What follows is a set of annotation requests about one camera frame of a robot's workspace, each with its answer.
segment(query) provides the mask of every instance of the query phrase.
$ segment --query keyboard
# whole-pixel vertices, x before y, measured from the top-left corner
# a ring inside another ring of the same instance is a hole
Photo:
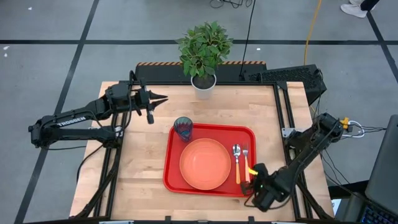
[[[366,205],[361,216],[361,223],[398,224],[398,217]]]

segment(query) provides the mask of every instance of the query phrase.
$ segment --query black metal frame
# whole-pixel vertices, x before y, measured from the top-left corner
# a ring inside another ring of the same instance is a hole
[[[289,126],[291,128],[294,128],[294,118],[293,118],[293,112],[292,112],[292,108],[290,105],[290,98],[289,98],[289,94],[287,92],[287,84],[286,82],[267,82],[267,83],[258,83],[258,82],[219,82],[217,83],[218,85],[260,85],[260,86],[272,86],[273,90],[274,90],[274,95],[275,95],[275,105],[276,105],[276,110],[277,110],[277,114],[278,114],[278,120],[279,120],[279,129],[280,129],[280,136],[282,138],[282,145],[284,148],[284,154],[285,154],[285,160],[286,163],[289,164],[291,162],[291,158],[289,155],[289,150],[285,148],[283,141],[284,141],[284,137],[282,134],[282,128],[285,127],[284,124],[284,115],[282,112],[282,106],[280,103],[280,96],[279,96],[279,88],[281,88],[283,90],[283,94],[284,94],[284,100],[285,100],[285,105],[286,105],[286,111],[287,111],[287,118],[289,120]],[[191,85],[190,82],[147,82],[147,85]],[[122,116],[122,124],[121,126],[124,126],[126,124],[126,117],[127,117],[127,113],[123,113]],[[113,114],[112,116],[112,125],[115,125],[117,123],[117,119],[118,119],[118,114]],[[74,218],[71,220],[55,220],[55,221],[49,221],[49,222],[40,222],[40,223],[46,223],[46,224],[53,224],[53,223],[94,223],[94,222],[98,222],[99,220],[101,221],[105,221],[105,220],[110,220],[111,219],[111,213],[112,213],[112,208],[113,208],[113,199],[114,199],[114,194],[116,191],[116,182],[118,179],[118,169],[119,169],[119,162],[120,162],[120,158],[121,158],[121,151],[123,148],[123,139],[124,139],[124,135],[122,137],[120,137],[120,146],[117,147],[116,150],[116,154],[114,157],[114,163],[117,163],[116,166],[116,175],[114,175],[112,181],[109,183],[109,196],[108,196],[108,200],[106,202],[106,212],[105,212],[105,216],[100,216],[100,211],[101,211],[101,206],[103,205],[102,200],[103,200],[103,193],[101,194],[100,199],[98,200],[98,202],[96,203],[95,207],[94,207],[94,212],[93,212],[93,217],[85,217],[85,218]],[[107,173],[108,173],[108,167],[109,167],[109,163],[110,163],[110,158],[111,158],[111,154],[112,154],[112,150],[111,148],[107,148],[106,152],[105,152],[105,156],[104,156],[104,162],[103,162],[103,166],[102,166],[102,170],[101,170],[101,177],[99,180],[99,184],[103,184],[105,182],[105,178],[107,177]],[[304,173],[302,173],[300,175],[300,179],[299,181],[301,181],[301,183],[305,185],[305,176]],[[295,215],[295,219],[296,220],[302,220],[302,217],[300,215],[300,208],[299,208],[299,203],[298,203],[298,198],[297,198],[297,193],[296,190],[294,189],[294,192],[292,194],[292,203],[293,203],[293,208],[294,208],[294,215]],[[312,209],[309,205],[309,203],[307,202],[307,200],[304,198],[304,204],[305,204],[305,212],[307,215],[307,218],[311,219],[312,218]],[[153,221],[153,220],[138,220],[138,221],[134,221],[134,223],[161,223],[161,224],[168,224],[168,223],[192,223],[192,221],[171,221],[171,217],[170,216],[166,216],[164,221]],[[218,222],[213,222],[213,221],[209,221],[211,223],[250,223],[250,224],[254,224],[254,223],[271,223],[271,222],[256,222],[254,220],[254,217],[248,217],[248,222],[228,222],[228,221],[218,221]]]

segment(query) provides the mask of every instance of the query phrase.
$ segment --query yellow cable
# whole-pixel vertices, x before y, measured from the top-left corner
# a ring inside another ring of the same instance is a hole
[[[310,27],[310,32],[308,33],[307,39],[306,39],[306,41],[305,41],[304,65],[307,64],[307,48],[308,48],[308,42],[309,42],[310,39],[311,39],[312,30],[313,30],[313,27],[314,27],[314,25],[315,25],[315,21],[316,21],[317,16],[318,16],[318,11],[319,11],[319,9],[321,8],[321,4],[322,4],[322,0],[318,0],[318,6],[317,6],[317,9],[315,10],[315,13],[314,13],[313,18],[312,18],[311,27]],[[313,108],[313,106],[310,106],[310,108],[311,108],[312,111],[315,113],[315,109]]]

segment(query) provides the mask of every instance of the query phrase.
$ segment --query fork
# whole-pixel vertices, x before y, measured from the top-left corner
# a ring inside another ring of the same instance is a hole
[[[243,144],[243,154],[244,154],[244,178],[246,182],[250,182],[249,176],[249,163],[248,163],[248,144]]]

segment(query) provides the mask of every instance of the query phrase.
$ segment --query sneaker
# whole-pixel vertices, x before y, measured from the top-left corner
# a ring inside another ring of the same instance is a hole
[[[367,11],[362,11],[361,6],[354,6],[351,4],[342,4],[340,8],[343,12],[359,18],[365,18],[368,13]]]
[[[351,3],[354,6],[360,6],[364,0],[349,0],[349,3]]]

